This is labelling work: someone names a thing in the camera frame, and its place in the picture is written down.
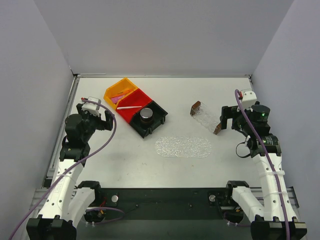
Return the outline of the clear holder with wooden ends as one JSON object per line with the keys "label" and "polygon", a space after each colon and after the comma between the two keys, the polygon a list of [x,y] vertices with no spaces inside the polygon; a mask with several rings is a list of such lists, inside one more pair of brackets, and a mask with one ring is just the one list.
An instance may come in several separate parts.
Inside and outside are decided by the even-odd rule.
{"label": "clear holder with wooden ends", "polygon": [[201,101],[191,106],[190,116],[214,135],[221,131],[220,118]]}

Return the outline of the glass cup with brown band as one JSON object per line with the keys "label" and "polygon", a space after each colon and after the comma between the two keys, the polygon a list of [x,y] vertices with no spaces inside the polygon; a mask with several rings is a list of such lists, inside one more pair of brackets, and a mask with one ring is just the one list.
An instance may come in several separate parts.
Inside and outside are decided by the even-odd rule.
{"label": "glass cup with brown band", "polygon": [[153,110],[149,107],[142,108],[139,112],[140,121],[149,124],[153,121]]}

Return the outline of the orange toothpaste tube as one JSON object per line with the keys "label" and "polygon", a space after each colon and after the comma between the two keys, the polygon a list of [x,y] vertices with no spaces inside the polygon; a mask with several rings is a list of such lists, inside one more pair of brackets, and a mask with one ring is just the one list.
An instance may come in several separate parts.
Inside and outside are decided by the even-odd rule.
{"label": "orange toothpaste tube", "polygon": [[133,90],[134,90],[134,88],[125,89],[125,90],[123,90],[123,91],[118,92],[117,94],[115,94],[115,95],[113,96],[113,98],[114,98],[114,97],[123,96],[123,95],[127,95],[128,93],[132,92]]}

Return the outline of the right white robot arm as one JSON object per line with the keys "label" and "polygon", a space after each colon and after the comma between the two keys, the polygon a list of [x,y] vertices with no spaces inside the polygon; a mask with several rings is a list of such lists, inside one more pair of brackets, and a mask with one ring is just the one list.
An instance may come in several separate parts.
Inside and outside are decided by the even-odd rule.
{"label": "right white robot arm", "polygon": [[240,111],[238,106],[221,108],[221,129],[231,128],[245,136],[262,190],[263,202],[259,202],[249,186],[243,182],[229,182],[230,197],[250,221],[250,233],[254,240],[301,240],[307,234],[305,222],[299,221],[290,201],[282,168],[282,151],[278,138],[270,133],[268,117],[270,109],[256,103]]}

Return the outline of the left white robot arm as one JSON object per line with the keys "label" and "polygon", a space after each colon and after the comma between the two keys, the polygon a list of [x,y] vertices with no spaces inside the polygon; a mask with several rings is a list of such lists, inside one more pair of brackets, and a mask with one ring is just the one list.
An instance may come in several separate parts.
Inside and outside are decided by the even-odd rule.
{"label": "left white robot arm", "polygon": [[77,226],[87,208],[101,203],[103,194],[100,184],[86,181],[75,186],[90,153],[89,140],[95,131],[116,131],[114,114],[107,108],[102,119],[99,109],[101,100],[82,98],[77,113],[65,119],[65,137],[62,141],[56,176],[47,193],[39,200],[44,203],[35,218],[30,218],[26,231],[31,240],[75,240]]}

